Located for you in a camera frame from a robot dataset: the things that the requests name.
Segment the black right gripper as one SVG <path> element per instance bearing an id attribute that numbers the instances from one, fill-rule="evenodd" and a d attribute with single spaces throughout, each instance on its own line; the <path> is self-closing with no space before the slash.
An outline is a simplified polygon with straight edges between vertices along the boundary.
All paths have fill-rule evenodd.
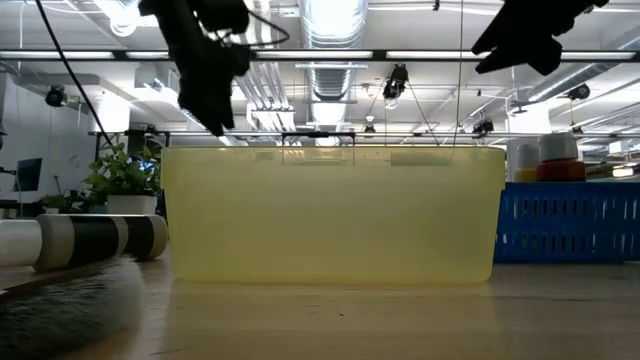
<path id="1" fill-rule="evenodd" d="M 479 36 L 471 52 L 486 53 L 476 66 L 485 74 L 517 65 L 529 65 L 541 75 L 555 71 L 562 45 L 556 37 L 567 33 L 575 19 L 602 8 L 609 0 L 505 0 L 498 14 Z"/>

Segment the red paint bottle white cap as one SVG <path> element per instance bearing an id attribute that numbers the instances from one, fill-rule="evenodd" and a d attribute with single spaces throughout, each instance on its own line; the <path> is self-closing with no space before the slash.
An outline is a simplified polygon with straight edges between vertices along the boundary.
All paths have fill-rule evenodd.
<path id="1" fill-rule="evenodd" d="M 571 132 L 556 132 L 538 139 L 538 182 L 584 182 L 585 163 L 579 159 L 577 138 Z"/>

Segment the translucent yellow plastic bin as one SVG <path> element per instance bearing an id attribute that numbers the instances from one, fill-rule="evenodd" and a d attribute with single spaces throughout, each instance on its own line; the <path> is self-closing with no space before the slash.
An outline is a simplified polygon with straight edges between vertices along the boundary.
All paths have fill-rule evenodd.
<path id="1" fill-rule="evenodd" d="M 190 281 L 468 284 L 492 272 L 492 147 L 170 147 L 173 270 Z"/>

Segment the silver ceiling air duct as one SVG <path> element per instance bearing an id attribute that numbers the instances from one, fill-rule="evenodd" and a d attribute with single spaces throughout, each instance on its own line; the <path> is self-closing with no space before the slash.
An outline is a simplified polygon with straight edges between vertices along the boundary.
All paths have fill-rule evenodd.
<path id="1" fill-rule="evenodd" d="M 627 31 L 622 36 L 610 42 L 614 50 L 640 51 L 640 25 Z M 617 66 L 621 62 L 598 61 L 591 63 L 577 63 L 565 70 L 556 70 L 541 83 L 534 86 L 527 93 L 529 103 L 544 102 L 552 97 L 563 94 L 588 80 L 591 80 Z"/>
<path id="2" fill-rule="evenodd" d="M 355 49 L 363 38 L 368 0 L 298 0 L 304 46 Z M 339 132 L 356 69 L 351 62 L 314 63 L 307 71 L 310 115 L 319 131 Z"/>

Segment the dark computer monitor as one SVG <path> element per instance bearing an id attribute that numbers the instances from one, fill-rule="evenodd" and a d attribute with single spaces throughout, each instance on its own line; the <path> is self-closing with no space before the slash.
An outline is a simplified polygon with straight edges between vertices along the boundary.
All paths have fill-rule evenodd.
<path id="1" fill-rule="evenodd" d="M 42 158 L 24 159 L 17 162 L 13 190 L 34 192 L 39 188 Z"/>

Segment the fluffy grey bristle paintbrush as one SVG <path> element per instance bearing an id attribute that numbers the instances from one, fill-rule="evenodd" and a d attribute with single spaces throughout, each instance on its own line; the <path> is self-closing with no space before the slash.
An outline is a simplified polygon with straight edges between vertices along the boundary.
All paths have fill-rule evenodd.
<path id="1" fill-rule="evenodd" d="M 0 360 L 50 360 L 138 327 L 144 280 L 126 256 L 0 293 Z"/>

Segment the black aluminium frame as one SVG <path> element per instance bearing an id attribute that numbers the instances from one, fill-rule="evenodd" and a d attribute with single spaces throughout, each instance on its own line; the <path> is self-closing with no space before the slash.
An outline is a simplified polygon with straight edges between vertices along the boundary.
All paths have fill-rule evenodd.
<path id="1" fill-rule="evenodd" d="M 153 50 L 64 50 L 70 61 L 170 61 L 167 51 Z M 256 61 L 355 61 L 355 62 L 479 62 L 483 55 L 461 50 L 251 50 Z M 57 61 L 54 50 L 0 49 L 0 59 L 8 61 Z M 640 51 L 566 51 L 562 63 L 640 63 Z"/>

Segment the black and white striped roll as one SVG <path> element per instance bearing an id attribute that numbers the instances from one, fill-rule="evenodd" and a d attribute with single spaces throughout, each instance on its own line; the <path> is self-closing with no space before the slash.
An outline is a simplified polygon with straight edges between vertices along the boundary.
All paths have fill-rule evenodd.
<path id="1" fill-rule="evenodd" d="M 0 220 L 0 268 L 37 272 L 81 267 L 113 256 L 147 261 L 169 242 L 164 218 L 154 215 L 41 214 L 33 220 Z"/>

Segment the small background potted plant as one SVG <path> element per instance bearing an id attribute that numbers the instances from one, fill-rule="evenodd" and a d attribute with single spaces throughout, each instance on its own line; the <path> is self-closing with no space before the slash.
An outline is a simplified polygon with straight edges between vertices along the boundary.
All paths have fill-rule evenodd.
<path id="1" fill-rule="evenodd" d="M 69 201 L 63 195 L 45 195 L 39 203 L 46 214 L 64 214 L 69 211 Z"/>

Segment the blue slotted plastic basket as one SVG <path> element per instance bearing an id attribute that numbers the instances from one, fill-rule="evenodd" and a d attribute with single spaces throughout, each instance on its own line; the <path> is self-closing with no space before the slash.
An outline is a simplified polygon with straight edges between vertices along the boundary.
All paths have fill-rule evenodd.
<path id="1" fill-rule="evenodd" d="M 494 261 L 640 262 L 640 183 L 508 183 Z"/>

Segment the green plant white pot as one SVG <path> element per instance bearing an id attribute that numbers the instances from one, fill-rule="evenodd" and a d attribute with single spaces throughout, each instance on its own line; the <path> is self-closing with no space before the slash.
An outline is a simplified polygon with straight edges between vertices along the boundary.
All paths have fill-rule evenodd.
<path id="1" fill-rule="evenodd" d="M 154 214 L 158 205 L 161 160 L 147 146 L 129 155 L 120 144 L 89 165 L 83 181 L 90 210 L 107 214 Z"/>

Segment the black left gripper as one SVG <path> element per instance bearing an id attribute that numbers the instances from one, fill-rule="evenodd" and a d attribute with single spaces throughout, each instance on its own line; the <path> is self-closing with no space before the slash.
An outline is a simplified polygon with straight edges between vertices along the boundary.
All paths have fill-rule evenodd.
<path id="1" fill-rule="evenodd" d="M 232 81 L 249 70 L 244 45 L 210 37 L 196 10 L 201 0 L 140 0 L 142 16 L 153 16 L 180 74 L 178 104 L 211 134 L 235 127 Z"/>

